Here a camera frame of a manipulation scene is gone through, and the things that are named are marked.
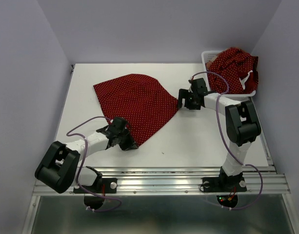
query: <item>polka dot fabric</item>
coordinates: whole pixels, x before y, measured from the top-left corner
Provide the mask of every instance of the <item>polka dot fabric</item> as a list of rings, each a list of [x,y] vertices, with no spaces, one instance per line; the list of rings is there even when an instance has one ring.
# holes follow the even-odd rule
[[[229,85],[229,94],[250,94],[257,89],[259,77],[257,72],[258,57],[238,49],[229,48],[218,55],[209,67],[209,71],[224,77]],[[243,89],[240,79],[243,80],[250,73]],[[226,91],[226,84],[215,75],[208,74],[211,90],[218,93]]]
[[[177,112],[178,100],[155,78],[130,74],[93,86],[104,115],[129,121],[131,135],[142,145]]]

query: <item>white plastic basket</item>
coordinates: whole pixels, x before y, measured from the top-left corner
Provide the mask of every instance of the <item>white plastic basket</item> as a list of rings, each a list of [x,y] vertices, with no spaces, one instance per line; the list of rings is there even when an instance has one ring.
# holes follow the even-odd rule
[[[206,71],[206,63],[208,61],[210,61],[211,59],[213,59],[213,57],[215,57],[217,54],[221,53],[222,51],[217,51],[217,50],[212,50],[212,51],[203,51],[203,53],[201,54],[201,59],[202,59],[202,65],[203,65],[203,70]],[[203,74],[203,78],[206,82],[207,88],[208,90],[210,89],[210,85],[209,85],[209,81],[208,81],[208,76],[207,74]],[[237,100],[242,100],[248,97],[252,97],[256,94],[256,91],[254,90],[252,93],[250,94],[225,94],[224,96],[226,96],[227,98],[232,98],[232,99],[237,99]]]

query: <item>white table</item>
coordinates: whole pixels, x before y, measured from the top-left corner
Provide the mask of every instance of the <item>white table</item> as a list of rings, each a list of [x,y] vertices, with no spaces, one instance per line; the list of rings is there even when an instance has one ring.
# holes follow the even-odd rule
[[[189,87],[188,79],[202,71],[202,64],[76,64],[56,140],[70,142],[66,132],[85,120],[102,116],[93,85],[130,73],[152,76],[174,97],[180,88]],[[225,132],[225,117],[220,117]],[[79,131],[86,136],[105,126],[104,119],[93,120]],[[220,167],[227,151],[219,135],[216,113],[201,109],[180,109],[175,116],[137,150],[123,152],[119,146],[97,152],[86,159],[93,167]],[[268,166],[260,137],[252,144],[245,163]]]

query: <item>white wall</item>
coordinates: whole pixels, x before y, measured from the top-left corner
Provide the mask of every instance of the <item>white wall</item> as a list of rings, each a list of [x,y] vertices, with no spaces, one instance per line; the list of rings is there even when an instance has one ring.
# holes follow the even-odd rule
[[[0,0],[0,234],[21,233],[69,61],[35,0]]]
[[[280,0],[38,0],[72,62],[196,62],[252,51]]]
[[[299,211],[299,0],[282,1],[253,54],[259,56],[256,107]]]

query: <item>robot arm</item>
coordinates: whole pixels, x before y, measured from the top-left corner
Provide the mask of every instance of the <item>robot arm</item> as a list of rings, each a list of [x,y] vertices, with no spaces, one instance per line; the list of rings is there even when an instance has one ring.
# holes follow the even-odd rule
[[[226,131],[230,139],[229,151],[226,161],[221,167],[218,178],[203,178],[209,184],[203,186],[203,192],[229,192],[237,187],[237,191],[245,192],[245,187],[239,188],[239,183],[244,181],[242,177],[242,165],[247,151],[256,137],[261,133],[261,126],[254,105],[251,101],[240,102],[226,97],[220,97],[217,109],[217,99],[220,94],[208,91],[203,78],[190,80],[189,90],[179,90],[178,108],[184,107],[190,110],[200,110],[201,106],[217,110],[226,117]]]
[[[137,145],[126,128],[128,122],[115,117],[110,125],[96,130],[87,137],[88,149],[86,157],[97,151],[107,150],[119,145],[124,151],[137,149]],[[58,193],[65,192],[71,185],[76,185],[78,163],[83,159],[85,150],[84,139],[63,144],[55,141],[51,144],[39,164],[35,177]],[[79,175],[79,183],[85,186],[98,186],[102,174],[90,167],[85,167]]]

